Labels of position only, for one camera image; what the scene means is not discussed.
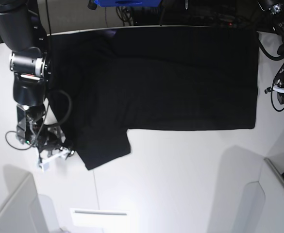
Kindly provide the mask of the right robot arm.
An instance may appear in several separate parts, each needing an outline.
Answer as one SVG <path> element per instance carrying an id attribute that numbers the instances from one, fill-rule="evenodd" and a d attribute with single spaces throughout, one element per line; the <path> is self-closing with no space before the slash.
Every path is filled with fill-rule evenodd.
<path id="1" fill-rule="evenodd" d="M 35 0 L 0 0 L 0 36 L 12 51 L 9 67 L 14 74 L 13 98 L 17 102 L 17 140 L 37 150 L 37 166 L 46 171 L 57 158 L 74 154 L 62 141 L 60 126 L 72 111 L 72 99 L 63 90 L 50 90 L 52 75 L 51 34 L 42 26 Z M 52 94 L 66 97 L 67 112 L 56 123 L 46 124 Z"/>

